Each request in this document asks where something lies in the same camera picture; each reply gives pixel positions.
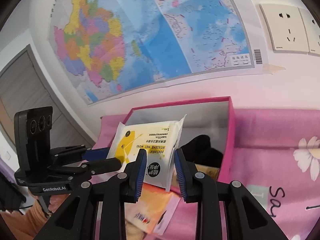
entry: gray door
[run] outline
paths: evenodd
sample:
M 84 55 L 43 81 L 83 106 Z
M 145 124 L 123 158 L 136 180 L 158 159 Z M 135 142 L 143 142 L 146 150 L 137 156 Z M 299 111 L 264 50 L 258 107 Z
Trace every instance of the gray door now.
M 16 112 L 52 106 L 51 148 L 79 144 L 92 147 L 92 142 L 89 143 L 75 129 L 52 100 L 34 68 L 28 51 L 19 55 L 0 76 L 0 102 L 2 102 L 0 105 L 2 105 L 7 113 L 7 116 L 3 116 L 2 114 L 0 121 L 6 121 L 6 125 L 3 125 L 3 128 L 8 130 L 7 134 L 13 143 L 12 127 L 9 126 L 13 125 L 13 118 Z

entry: colorful provinces on map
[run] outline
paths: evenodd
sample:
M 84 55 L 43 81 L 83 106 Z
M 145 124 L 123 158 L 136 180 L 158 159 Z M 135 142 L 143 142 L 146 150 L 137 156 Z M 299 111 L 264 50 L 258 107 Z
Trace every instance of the colorful provinces on map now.
M 230 69 L 249 53 L 232 0 L 56 0 L 49 42 L 87 104 Z

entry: wet wipes package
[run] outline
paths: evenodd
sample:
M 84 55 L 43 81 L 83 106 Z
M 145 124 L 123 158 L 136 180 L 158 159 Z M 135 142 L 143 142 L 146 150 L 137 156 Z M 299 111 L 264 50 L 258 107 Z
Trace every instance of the wet wipes package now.
M 134 162 L 139 150 L 147 151 L 147 168 L 144 182 L 166 191 L 170 190 L 173 174 L 173 152 L 178 148 L 183 121 L 167 121 L 124 125 L 119 123 L 108 158 L 116 157 L 124 171 L 129 162 Z

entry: orange package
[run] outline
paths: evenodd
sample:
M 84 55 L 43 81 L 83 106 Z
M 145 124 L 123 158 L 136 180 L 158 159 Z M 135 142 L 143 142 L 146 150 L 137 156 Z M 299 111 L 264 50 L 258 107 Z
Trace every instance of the orange package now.
M 148 234 L 162 235 L 180 197 L 174 192 L 143 183 L 141 197 L 135 204 L 125 203 L 125 218 Z

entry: pink blanket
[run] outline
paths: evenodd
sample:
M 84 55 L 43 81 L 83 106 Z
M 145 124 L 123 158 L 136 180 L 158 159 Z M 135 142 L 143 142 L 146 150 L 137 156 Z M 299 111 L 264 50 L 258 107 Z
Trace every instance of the pink blanket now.
M 320 217 L 320 111 L 235 111 L 231 179 L 249 189 L 289 240 L 304 240 Z M 115 133 L 111 130 L 124 118 L 103 118 L 97 148 L 109 144 Z M 160 238 L 194 240 L 196 208 L 181 200 Z

